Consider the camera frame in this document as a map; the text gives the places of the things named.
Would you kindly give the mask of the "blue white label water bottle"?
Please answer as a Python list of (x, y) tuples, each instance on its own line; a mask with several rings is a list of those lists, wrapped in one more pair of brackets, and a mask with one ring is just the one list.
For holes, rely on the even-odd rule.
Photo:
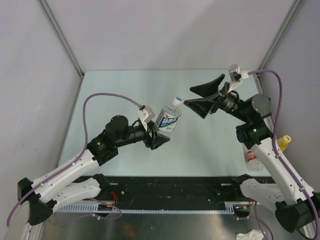
[(180, 118), (182, 117), (182, 110), (180, 107), (182, 102), (183, 100), (176, 96), (171, 105), (165, 105), (161, 109), (155, 121), (156, 130), (159, 133), (169, 136), (175, 129)]

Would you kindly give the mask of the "red label water bottle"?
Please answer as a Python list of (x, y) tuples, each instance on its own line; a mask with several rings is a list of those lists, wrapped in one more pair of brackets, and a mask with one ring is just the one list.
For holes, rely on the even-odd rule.
[(262, 162), (258, 159), (258, 157), (253, 154), (251, 150), (248, 150), (245, 144), (242, 144), (243, 148), (243, 155), (244, 155), (244, 161), (246, 168), (250, 172), (260, 172), (264, 169), (264, 165)]

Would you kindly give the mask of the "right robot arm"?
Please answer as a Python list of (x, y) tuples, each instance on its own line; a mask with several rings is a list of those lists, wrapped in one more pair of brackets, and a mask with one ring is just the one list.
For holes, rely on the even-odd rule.
[(256, 200), (274, 212), (279, 224), (289, 233), (319, 220), (320, 194), (293, 168), (264, 121), (272, 113), (270, 98), (258, 93), (242, 100), (231, 83), (225, 82), (219, 88), (224, 78), (221, 74), (211, 82), (192, 86), (189, 90), (200, 97), (185, 100), (184, 105), (202, 119), (222, 110), (243, 121), (236, 127), (237, 140), (258, 157), (277, 185), (269, 188), (243, 174), (234, 180), (231, 196), (237, 201), (245, 197)]

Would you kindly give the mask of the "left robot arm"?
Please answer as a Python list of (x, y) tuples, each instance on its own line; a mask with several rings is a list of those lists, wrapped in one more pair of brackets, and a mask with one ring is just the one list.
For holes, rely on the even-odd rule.
[(25, 177), (18, 182), (18, 202), (29, 206), (27, 222), (38, 225), (59, 208), (83, 199), (107, 199), (111, 188), (103, 174), (95, 174), (77, 184), (73, 182), (116, 157), (120, 147), (143, 142), (155, 150), (169, 141), (168, 136), (154, 130), (153, 121), (133, 126), (125, 116), (114, 116), (105, 129), (67, 163), (35, 180)]

